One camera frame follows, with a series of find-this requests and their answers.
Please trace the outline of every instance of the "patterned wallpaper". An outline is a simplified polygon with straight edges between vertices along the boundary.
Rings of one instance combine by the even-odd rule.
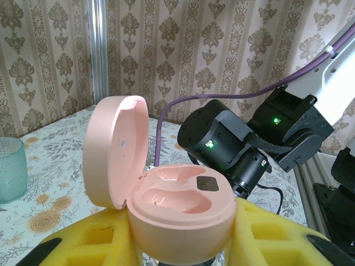
[[[93,103],[87,1],[0,0],[0,136]]]
[[[85,0],[0,0],[0,136],[21,136],[93,103]],[[355,14],[355,0],[106,0],[111,95],[173,99],[258,91],[309,63]],[[249,120],[266,95],[223,100]],[[182,122],[206,104],[174,106]],[[355,101],[323,145],[353,136]]]
[[[112,95],[142,95],[157,117],[195,94],[258,91],[309,63],[355,14],[355,0],[106,0]],[[266,95],[223,100],[249,120]],[[206,100],[174,106],[182,122]],[[336,152],[354,132],[354,105],[324,143]]]

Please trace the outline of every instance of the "green glass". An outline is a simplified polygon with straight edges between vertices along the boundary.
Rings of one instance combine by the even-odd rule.
[[[0,203],[22,197],[27,190],[27,161],[22,140],[0,137]]]

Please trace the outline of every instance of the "case lid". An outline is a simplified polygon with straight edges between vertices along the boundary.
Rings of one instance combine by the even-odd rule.
[[[83,176],[93,204],[122,209],[143,172],[149,117],[141,96],[111,96],[94,109],[85,136]]]

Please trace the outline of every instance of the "yellow foam holder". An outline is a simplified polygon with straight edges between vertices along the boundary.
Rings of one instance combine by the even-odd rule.
[[[320,233],[237,198],[226,266],[332,266],[306,239]],[[142,251],[129,230],[127,209],[105,209],[47,237],[60,244],[41,266],[139,266]]]

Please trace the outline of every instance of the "floral tablecloth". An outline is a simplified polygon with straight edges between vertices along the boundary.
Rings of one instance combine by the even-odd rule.
[[[93,205],[84,188],[82,151],[85,132],[94,110],[91,106],[23,138],[28,164],[28,191],[17,201],[0,205],[0,266],[13,266],[43,238],[102,210]],[[155,119],[149,120],[150,139],[146,165],[153,165]],[[163,124],[161,164],[190,163],[176,142],[179,125]],[[281,215],[306,224],[300,193],[293,171],[284,173],[274,162],[261,184],[277,186],[284,192]],[[249,200],[275,212],[279,194],[256,188]],[[155,265],[144,256],[144,265]],[[224,265],[220,254],[215,266]]]

